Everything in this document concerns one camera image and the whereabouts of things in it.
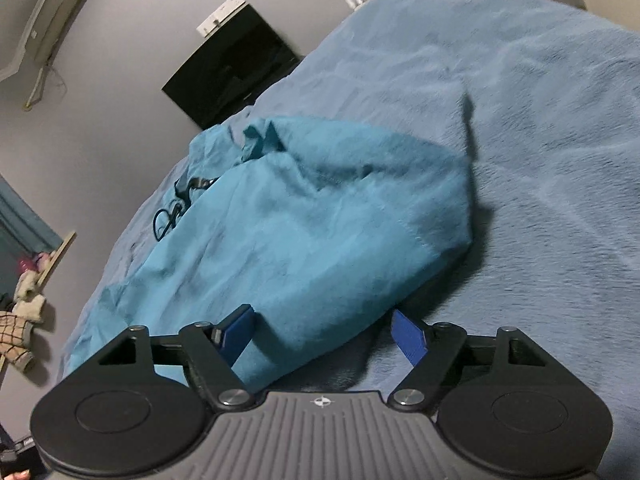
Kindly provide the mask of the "pink item on sill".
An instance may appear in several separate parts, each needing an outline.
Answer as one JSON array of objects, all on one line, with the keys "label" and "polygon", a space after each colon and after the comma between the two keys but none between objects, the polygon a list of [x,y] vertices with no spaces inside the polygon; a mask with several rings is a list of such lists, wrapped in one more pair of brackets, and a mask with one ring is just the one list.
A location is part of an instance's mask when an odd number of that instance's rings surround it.
[{"label": "pink item on sill", "polygon": [[41,273],[47,269],[50,263],[50,254],[40,252],[31,257],[23,257],[17,261],[17,267],[21,274],[27,271]]}]

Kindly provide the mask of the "white wall air conditioner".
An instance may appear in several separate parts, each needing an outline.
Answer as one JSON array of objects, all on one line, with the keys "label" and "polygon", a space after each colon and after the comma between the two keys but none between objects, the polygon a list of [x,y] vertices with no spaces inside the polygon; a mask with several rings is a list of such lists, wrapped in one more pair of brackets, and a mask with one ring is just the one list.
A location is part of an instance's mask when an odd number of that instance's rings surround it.
[{"label": "white wall air conditioner", "polygon": [[53,61],[86,1],[1,0],[1,79],[24,64],[37,72],[24,110],[41,100]]}]

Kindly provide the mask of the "cream plush garment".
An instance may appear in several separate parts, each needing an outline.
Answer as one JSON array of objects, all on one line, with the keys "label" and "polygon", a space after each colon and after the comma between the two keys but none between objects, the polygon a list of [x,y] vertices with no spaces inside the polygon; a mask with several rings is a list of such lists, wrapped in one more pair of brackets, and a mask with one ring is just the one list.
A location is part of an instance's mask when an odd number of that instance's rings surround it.
[{"label": "cream plush garment", "polygon": [[43,310],[47,303],[46,297],[40,292],[38,280],[36,271],[27,270],[21,274],[14,290],[12,309],[13,314],[35,324],[43,322]]}]

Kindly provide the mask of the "wooden window sill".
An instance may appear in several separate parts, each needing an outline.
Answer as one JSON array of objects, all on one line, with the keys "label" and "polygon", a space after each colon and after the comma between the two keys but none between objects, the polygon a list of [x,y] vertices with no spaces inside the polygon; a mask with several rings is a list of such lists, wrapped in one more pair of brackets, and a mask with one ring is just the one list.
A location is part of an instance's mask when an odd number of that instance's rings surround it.
[{"label": "wooden window sill", "polygon": [[75,231],[70,231],[64,238],[63,243],[60,245],[60,247],[54,252],[50,253],[46,266],[38,276],[37,287],[39,289],[43,289],[43,287],[47,285],[50,277],[62,261],[63,257],[66,255],[66,252],[70,249],[70,245],[73,244],[74,240],[76,240],[76,236],[77,233]]}]

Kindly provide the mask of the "blue fleece bed blanket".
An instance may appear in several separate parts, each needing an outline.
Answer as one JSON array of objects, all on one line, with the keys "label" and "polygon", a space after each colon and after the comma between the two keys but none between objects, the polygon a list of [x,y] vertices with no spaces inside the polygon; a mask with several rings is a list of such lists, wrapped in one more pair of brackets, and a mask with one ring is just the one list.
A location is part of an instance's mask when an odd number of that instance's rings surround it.
[{"label": "blue fleece bed blanket", "polygon": [[[254,104],[202,133],[221,127],[244,146],[245,129],[273,117],[353,122],[463,154],[471,241],[357,336],[260,390],[390,393],[409,369],[390,339],[395,309],[474,334],[513,325],[610,409],[601,476],[638,477],[635,32],[550,0],[371,0]],[[77,326],[159,242],[152,211],[170,203],[171,181],[201,177],[188,171],[193,140],[119,237]]]}]

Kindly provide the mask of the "teal zip hooded jacket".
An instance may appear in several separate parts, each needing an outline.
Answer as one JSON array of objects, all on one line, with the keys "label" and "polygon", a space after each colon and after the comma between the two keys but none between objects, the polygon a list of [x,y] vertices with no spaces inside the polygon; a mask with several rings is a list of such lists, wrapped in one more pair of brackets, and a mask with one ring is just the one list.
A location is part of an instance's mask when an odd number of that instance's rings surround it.
[{"label": "teal zip hooded jacket", "polygon": [[244,146],[197,136],[212,180],[140,266],[105,287],[65,350],[71,373],[130,325],[155,335],[258,314],[234,364],[257,391],[354,338],[471,241],[471,167],[444,146],[353,122],[273,117]]}]

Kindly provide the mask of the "black flat screen television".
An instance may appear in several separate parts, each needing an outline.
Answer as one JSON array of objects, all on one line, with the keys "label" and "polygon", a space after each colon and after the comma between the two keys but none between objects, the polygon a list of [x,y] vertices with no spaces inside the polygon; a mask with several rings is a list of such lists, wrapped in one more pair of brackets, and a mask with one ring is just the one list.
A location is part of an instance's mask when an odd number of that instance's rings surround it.
[{"label": "black flat screen television", "polygon": [[245,3],[178,68],[163,92],[198,128],[206,130],[254,104],[301,60]]}]

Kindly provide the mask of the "teal window curtain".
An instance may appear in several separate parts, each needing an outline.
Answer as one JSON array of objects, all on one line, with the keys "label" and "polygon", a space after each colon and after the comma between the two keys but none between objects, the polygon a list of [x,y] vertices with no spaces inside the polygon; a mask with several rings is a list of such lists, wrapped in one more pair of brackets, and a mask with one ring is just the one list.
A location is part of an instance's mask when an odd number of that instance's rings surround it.
[{"label": "teal window curtain", "polygon": [[0,181],[1,295],[9,295],[22,274],[18,263],[40,252],[54,252],[63,239],[24,202],[4,177]]}]

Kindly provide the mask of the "white box above television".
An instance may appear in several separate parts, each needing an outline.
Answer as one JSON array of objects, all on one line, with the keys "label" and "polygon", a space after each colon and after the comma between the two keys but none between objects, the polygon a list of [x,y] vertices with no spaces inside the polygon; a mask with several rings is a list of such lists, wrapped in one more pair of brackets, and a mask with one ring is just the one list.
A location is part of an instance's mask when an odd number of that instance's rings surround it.
[{"label": "white box above television", "polygon": [[203,38],[207,38],[244,6],[246,6],[246,0],[226,0],[198,25],[196,31]]}]

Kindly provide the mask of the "checked beige garment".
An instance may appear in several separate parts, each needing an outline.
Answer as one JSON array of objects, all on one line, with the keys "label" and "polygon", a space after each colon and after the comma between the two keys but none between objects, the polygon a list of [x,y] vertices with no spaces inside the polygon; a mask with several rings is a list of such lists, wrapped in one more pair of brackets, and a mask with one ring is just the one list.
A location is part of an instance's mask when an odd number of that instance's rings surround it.
[{"label": "checked beige garment", "polygon": [[26,374],[34,364],[30,350],[34,324],[11,312],[2,311],[0,318],[0,351],[16,370]]}]

